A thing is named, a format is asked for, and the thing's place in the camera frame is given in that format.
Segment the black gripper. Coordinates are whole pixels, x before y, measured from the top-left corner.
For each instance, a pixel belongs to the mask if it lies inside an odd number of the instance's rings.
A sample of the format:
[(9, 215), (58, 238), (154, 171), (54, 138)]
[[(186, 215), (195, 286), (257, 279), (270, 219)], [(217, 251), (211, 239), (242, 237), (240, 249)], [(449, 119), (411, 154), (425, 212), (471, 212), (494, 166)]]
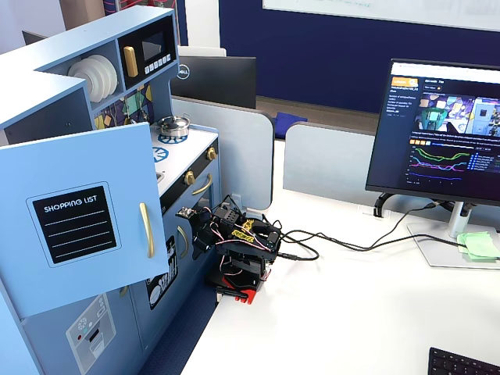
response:
[(195, 221), (195, 238), (193, 239), (192, 258), (197, 259), (201, 254), (212, 249), (218, 237), (214, 234), (212, 213), (207, 208), (200, 209)]

